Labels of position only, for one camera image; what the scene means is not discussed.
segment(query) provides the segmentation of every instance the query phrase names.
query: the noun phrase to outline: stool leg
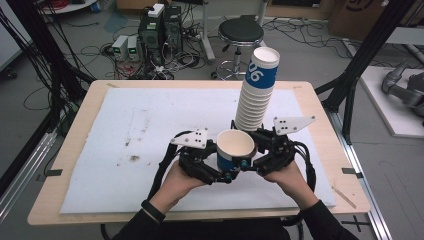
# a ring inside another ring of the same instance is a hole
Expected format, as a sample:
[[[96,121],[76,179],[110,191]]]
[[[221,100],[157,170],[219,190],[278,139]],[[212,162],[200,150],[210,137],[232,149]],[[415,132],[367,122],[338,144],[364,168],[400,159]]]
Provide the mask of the stool leg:
[[[240,69],[240,56],[241,56],[241,48],[237,47],[236,53],[234,54],[234,62],[233,62],[233,74],[238,77],[239,69]]]

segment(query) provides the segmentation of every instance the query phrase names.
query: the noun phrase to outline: blue paper cup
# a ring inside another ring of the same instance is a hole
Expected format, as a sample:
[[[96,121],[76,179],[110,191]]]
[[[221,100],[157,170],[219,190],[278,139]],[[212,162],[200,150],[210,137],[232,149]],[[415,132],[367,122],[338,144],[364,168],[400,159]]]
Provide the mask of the blue paper cup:
[[[259,93],[272,92],[279,62],[280,54],[276,50],[269,47],[256,48],[247,68],[245,81]]]
[[[216,139],[217,145],[217,164],[221,171],[236,170],[234,166],[233,157],[247,157],[254,148],[255,142],[249,134],[230,129],[221,132]]]

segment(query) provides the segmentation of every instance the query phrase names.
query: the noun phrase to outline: stack of paper cups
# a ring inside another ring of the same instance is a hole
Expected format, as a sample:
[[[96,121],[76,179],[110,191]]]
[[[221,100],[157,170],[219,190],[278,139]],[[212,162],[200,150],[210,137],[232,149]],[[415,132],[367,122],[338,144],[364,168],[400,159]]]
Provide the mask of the stack of paper cups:
[[[253,51],[240,92],[235,118],[237,129],[256,131],[261,126],[274,89],[279,61],[280,54],[272,48],[259,47]]]

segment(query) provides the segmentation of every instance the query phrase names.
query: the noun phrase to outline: black sleeve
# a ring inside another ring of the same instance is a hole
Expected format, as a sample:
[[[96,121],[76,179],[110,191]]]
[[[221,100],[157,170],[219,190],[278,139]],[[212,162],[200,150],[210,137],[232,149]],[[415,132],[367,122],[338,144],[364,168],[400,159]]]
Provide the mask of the black sleeve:
[[[358,239],[342,227],[321,200],[301,213],[314,239]]]
[[[150,240],[158,228],[159,224],[141,209],[112,240]]]

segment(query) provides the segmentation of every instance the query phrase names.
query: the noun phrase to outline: wrist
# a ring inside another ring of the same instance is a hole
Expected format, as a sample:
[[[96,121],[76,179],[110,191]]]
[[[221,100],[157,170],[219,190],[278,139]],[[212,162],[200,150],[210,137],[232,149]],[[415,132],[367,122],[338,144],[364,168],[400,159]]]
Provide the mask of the wrist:
[[[149,215],[153,220],[155,220],[157,223],[161,223],[163,219],[165,219],[165,214],[160,212],[155,206],[153,206],[149,200],[144,200],[141,203],[141,206],[143,207],[143,211],[146,212],[147,215]]]
[[[284,186],[284,184],[278,185],[283,189],[284,193],[291,197],[301,210],[307,209],[315,205],[319,199],[315,196],[315,193],[306,184],[305,181],[299,181],[299,184]]]
[[[173,208],[179,199],[173,199],[166,195],[161,189],[150,199],[150,203],[161,213],[166,214],[171,208]]]

